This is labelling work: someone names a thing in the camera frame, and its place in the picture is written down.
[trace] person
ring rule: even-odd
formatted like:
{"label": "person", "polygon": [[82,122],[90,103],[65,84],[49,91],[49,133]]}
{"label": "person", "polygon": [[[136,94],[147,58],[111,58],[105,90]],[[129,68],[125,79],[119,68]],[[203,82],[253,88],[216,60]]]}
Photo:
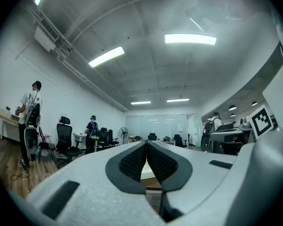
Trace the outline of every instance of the person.
{"label": "person", "polygon": [[[39,81],[36,81],[33,84],[33,90],[26,92],[22,96],[21,102],[23,105],[20,108],[20,110],[18,110],[16,113],[16,115],[19,115],[20,113],[22,113],[19,118],[19,137],[20,137],[20,145],[21,145],[21,154],[23,157],[21,161],[21,165],[25,170],[27,168],[30,168],[29,160],[27,157],[27,150],[25,146],[25,138],[24,138],[24,131],[26,129],[25,118],[26,118],[28,111],[31,109],[31,106],[34,107],[36,104],[40,104],[40,109],[42,107],[42,97],[40,94],[41,86],[42,86],[41,82]],[[31,154],[31,158],[32,158],[32,161],[35,161],[36,155]]]}
{"label": "person", "polygon": [[94,141],[89,138],[89,135],[92,133],[92,130],[94,128],[98,128],[98,124],[95,122],[96,116],[93,115],[90,118],[90,120],[91,120],[91,122],[88,123],[88,125],[86,126],[86,130],[85,130],[85,133],[87,133],[85,155],[94,152]]}
{"label": "person", "polygon": [[213,118],[210,119],[210,121],[213,121],[214,122],[214,125],[215,125],[215,131],[217,130],[217,128],[219,126],[221,126],[221,119],[220,119],[220,115],[218,112],[214,112],[213,113]]}

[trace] white t-shirt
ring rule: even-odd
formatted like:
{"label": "white t-shirt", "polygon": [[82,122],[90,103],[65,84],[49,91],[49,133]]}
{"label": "white t-shirt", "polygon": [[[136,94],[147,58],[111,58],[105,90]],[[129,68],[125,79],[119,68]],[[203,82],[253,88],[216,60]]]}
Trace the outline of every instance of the white t-shirt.
{"label": "white t-shirt", "polygon": [[215,130],[217,130],[217,128],[221,126],[221,120],[218,118],[213,117],[210,121],[214,121]]}
{"label": "white t-shirt", "polygon": [[26,92],[21,98],[22,104],[25,105],[25,110],[20,115],[19,124],[25,123],[25,117],[29,111],[31,106],[35,106],[36,104],[40,104],[40,109],[42,108],[42,97],[39,92],[36,90],[31,90]]}

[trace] wooden floor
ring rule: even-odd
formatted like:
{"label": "wooden floor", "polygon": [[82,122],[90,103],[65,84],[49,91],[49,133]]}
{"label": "wooden floor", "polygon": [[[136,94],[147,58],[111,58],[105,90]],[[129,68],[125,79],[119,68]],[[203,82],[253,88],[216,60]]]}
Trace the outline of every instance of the wooden floor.
{"label": "wooden floor", "polygon": [[0,178],[7,190],[11,190],[23,198],[40,182],[58,170],[49,156],[42,156],[40,163],[30,162],[30,176],[28,178],[18,178],[13,181],[10,178],[13,175],[28,175],[20,165],[21,160],[20,144],[0,139]]}

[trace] electric fan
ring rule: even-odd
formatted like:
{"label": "electric fan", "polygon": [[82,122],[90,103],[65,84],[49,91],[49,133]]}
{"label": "electric fan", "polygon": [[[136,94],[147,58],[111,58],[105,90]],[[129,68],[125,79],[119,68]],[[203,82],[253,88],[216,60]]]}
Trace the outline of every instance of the electric fan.
{"label": "electric fan", "polygon": [[124,144],[124,139],[128,135],[128,129],[126,127],[121,127],[118,131],[118,136],[123,139],[123,144]]}

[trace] ceiling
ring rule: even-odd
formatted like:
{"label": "ceiling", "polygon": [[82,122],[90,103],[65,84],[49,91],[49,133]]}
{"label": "ceiling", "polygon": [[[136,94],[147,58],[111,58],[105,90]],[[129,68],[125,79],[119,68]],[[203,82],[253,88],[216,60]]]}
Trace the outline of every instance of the ceiling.
{"label": "ceiling", "polygon": [[[274,78],[282,65],[283,57],[279,44],[269,60],[258,71],[258,73],[243,88],[241,88],[218,108],[216,108],[214,112],[219,112],[221,119],[224,121],[231,119],[232,113],[238,115],[249,110],[252,107],[251,104],[253,101],[258,103],[265,101],[262,92]],[[237,109],[234,111],[229,111],[228,109],[230,105],[237,106]],[[208,118],[212,116],[212,114],[213,113],[209,113],[203,116],[202,122],[207,122]]]}
{"label": "ceiling", "polygon": [[[264,26],[264,13],[201,31],[186,15],[196,0],[42,0],[41,10],[84,58],[71,64],[126,108],[200,105],[243,64]],[[216,44],[166,44],[165,34],[195,33]],[[125,54],[95,68],[88,62],[122,46]],[[130,102],[151,101],[131,106]]]}

